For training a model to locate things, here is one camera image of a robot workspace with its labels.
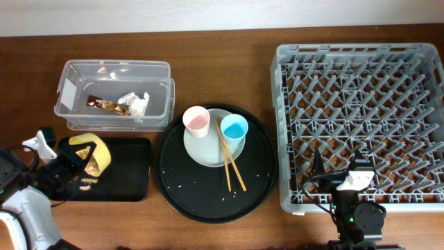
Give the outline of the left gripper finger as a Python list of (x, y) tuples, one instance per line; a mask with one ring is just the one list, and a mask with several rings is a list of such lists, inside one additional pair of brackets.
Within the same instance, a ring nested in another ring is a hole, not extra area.
[(71, 145), (69, 139), (63, 138), (58, 143), (58, 157), (64, 166), (70, 170), (83, 170), (84, 160), (77, 154), (78, 151), (85, 150), (84, 144)]
[(84, 149), (78, 150), (76, 154), (82, 160), (89, 160), (84, 170), (76, 177), (80, 182), (84, 184), (96, 184), (97, 177), (94, 176), (97, 173), (97, 161), (90, 153), (91, 146), (86, 146)]

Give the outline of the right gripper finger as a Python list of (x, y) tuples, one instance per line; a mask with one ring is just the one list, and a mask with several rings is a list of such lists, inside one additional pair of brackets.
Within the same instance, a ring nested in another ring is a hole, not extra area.
[(348, 165), (349, 171), (373, 171), (373, 164), (365, 159), (359, 150), (354, 151), (354, 156)]
[(310, 177), (315, 178), (316, 176), (323, 175), (324, 173), (325, 173), (325, 168), (323, 165), (322, 156), (321, 156), (320, 151), (318, 149), (316, 149), (315, 153), (314, 153), (314, 160), (313, 160), (313, 166), (311, 169)]

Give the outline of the yellow bowl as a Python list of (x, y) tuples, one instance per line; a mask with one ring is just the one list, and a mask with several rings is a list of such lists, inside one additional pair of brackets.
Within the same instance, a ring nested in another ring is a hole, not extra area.
[(96, 144), (96, 148), (94, 149), (92, 155), (99, 165), (99, 172), (94, 176), (99, 177), (107, 168), (107, 166), (111, 163), (110, 151), (104, 141), (102, 141), (100, 137), (93, 133), (84, 133), (82, 135), (77, 135), (69, 138), (69, 143), (71, 145), (84, 144), (87, 142), (94, 142)]

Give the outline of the gold snack wrapper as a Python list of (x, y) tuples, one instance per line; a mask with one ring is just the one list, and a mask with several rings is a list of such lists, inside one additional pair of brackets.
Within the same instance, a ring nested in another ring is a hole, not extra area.
[(124, 108), (123, 106), (120, 106), (112, 101), (108, 101), (105, 99), (102, 99), (100, 97), (96, 97), (94, 95), (89, 95), (86, 105), (93, 108), (98, 108), (104, 111), (113, 112), (118, 115), (130, 115), (129, 110)]

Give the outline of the white napkin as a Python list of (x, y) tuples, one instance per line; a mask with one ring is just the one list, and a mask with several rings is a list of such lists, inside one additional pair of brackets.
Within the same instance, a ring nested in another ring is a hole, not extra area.
[(117, 103), (127, 106), (131, 116), (144, 116), (149, 99), (150, 95), (147, 92), (144, 93), (142, 98), (131, 92), (118, 99)]

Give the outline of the wooden chopstick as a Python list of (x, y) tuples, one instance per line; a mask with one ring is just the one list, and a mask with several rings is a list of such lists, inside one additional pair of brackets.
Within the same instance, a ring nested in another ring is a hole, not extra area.
[(222, 145), (222, 154), (223, 154), (223, 160), (224, 160), (224, 167), (225, 167), (225, 175), (226, 175), (226, 179), (227, 179), (227, 185), (228, 185), (228, 191), (231, 192), (232, 188), (231, 188), (231, 182), (230, 182), (230, 173), (229, 173), (229, 168), (228, 168), (228, 161), (227, 161), (227, 156), (226, 156), (226, 147), (225, 147), (225, 142), (223, 140), (223, 136), (222, 136), (222, 132), (221, 132), (221, 118), (218, 117), (217, 121), (216, 121), (216, 128), (218, 130), (219, 133), (219, 139), (221, 141), (221, 145)]
[(235, 172), (235, 174), (236, 174), (236, 176), (237, 176), (237, 179), (238, 179), (238, 181), (239, 181), (239, 183), (240, 183), (240, 185), (241, 185), (241, 188), (242, 188), (242, 190), (243, 190), (244, 192), (246, 192), (246, 191), (247, 191), (247, 188), (246, 188), (246, 185), (245, 185), (245, 183), (244, 183), (244, 181), (243, 181), (243, 179), (242, 179), (242, 177), (241, 177), (241, 174), (240, 174), (240, 172), (239, 172), (239, 170), (238, 170), (237, 164), (236, 164), (236, 162), (234, 161), (234, 158), (232, 157), (232, 154), (231, 154), (231, 152), (230, 152), (230, 150), (229, 150), (229, 148), (228, 148), (226, 142), (225, 142), (224, 144), (225, 144), (225, 147), (226, 147), (226, 156), (227, 156), (227, 160), (228, 160), (228, 158), (230, 159), (230, 164), (231, 164), (232, 167), (233, 167), (233, 170), (234, 170), (234, 172)]

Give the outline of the blue cup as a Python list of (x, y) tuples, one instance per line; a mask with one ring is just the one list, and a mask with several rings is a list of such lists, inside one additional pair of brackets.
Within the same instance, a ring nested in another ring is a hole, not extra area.
[(227, 144), (239, 144), (248, 132), (247, 120), (238, 114), (231, 114), (221, 121), (221, 132)]

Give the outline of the pink cup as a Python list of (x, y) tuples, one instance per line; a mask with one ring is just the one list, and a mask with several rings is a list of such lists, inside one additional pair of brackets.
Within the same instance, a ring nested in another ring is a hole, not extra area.
[(192, 106), (182, 116), (185, 128), (195, 138), (203, 138), (207, 135), (210, 128), (210, 120), (209, 111), (202, 106)]

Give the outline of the grey plate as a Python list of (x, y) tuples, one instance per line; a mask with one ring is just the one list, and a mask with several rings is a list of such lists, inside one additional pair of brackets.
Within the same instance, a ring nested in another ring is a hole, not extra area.
[(207, 167), (223, 167), (223, 147), (213, 120), (231, 115), (231, 112), (219, 108), (209, 109), (210, 128), (205, 137), (194, 137), (185, 129), (183, 140), (187, 153), (197, 163)]

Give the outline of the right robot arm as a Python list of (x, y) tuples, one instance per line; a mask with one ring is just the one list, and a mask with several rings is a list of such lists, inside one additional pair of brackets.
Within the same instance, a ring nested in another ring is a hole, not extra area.
[(376, 242), (382, 239), (386, 209), (378, 203), (359, 199), (359, 193), (370, 186), (374, 175), (374, 164), (358, 150), (345, 169), (334, 172), (325, 171), (321, 153), (315, 151), (308, 181), (318, 184), (319, 193), (331, 195), (327, 212), (338, 233), (338, 240), (327, 243), (328, 249), (377, 248)]

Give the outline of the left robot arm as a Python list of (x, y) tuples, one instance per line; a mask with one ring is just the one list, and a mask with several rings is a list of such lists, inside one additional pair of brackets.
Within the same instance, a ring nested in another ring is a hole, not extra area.
[(94, 142), (62, 144), (42, 167), (33, 147), (1, 150), (1, 221), (15, 249), (77, 249), (61, 236), (50, 198), (84, 170), (95, 148)]

